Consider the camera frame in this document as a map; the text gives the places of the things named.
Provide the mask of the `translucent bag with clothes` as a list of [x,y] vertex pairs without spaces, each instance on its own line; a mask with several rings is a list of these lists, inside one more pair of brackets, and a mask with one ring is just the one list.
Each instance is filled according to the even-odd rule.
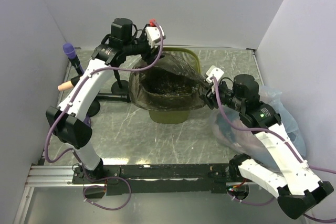
[[[281,92],[274,88],[260,86],[259,95],[263,102],[271,105],[280,114],[286,133],[293,145],[302,157],[306,157],[307,150],[304,139],[296,120],[280,100]],[[267,149],[252,132],[238,131],[232,128],[222,117],[219,110],[212,111],[209,117],[209,125],[219,144],[229,147],[240,154],[245,153],[251,156],[254,160],[262,163],[266,168],[274,172],[280,171]]]

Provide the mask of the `grey translucent trash bag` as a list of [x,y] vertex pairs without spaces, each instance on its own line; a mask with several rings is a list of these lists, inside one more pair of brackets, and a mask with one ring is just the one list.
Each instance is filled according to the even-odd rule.
[[149,111],[190,111],[204,107],[200,95],[204,77],[186,61],[164,53],[150,69],[131,72],[129,96],[139,108]]

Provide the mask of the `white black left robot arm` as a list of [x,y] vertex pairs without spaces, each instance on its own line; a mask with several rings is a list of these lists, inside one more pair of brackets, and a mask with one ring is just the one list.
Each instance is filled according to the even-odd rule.
[[49,107],[46,117],[50,125],[44,146],[45,160],[50,159],[48,146],[55,135],[68,146],[81,165],[86,179],[98,183],[104,177],[103,161],[94,150],[90,139],[92,128],[85,123],[87,112],[101,87],[112,75],[121,71],[120,67],[128,56],[140,55],[146,67],[136,68],[136,72],[148,70],[159,60],[163,50],[165,34],[162,27],[152,19],[142,29],[140,37],[133,32],[134,24],[127,18],[116,18],[111,31],[95,48],[91,60],[83,73],[74,81],[64,83],[60,89],[71,89],[70,94],[57,106]]

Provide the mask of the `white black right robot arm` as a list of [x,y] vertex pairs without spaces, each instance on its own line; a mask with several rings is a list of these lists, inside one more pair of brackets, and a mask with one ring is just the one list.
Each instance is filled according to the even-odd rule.
[[281,210],[291,219],[304,216],[307,211],[333,193],[328,181],[322,181],[309,167],[291,142],[275,109],[261,101],[259,84],[249,74],[239,74],[228,88],[224,73],[215,68],[206,74],[208,90],[201,98],[210,109],[228,107],[239,114],[244,127],[229,122],[238,131],[251,132],[275,161],[279,173],[256,162],[248,154],[230,160],[229,175],[235,181],[251,180],[272,194]]

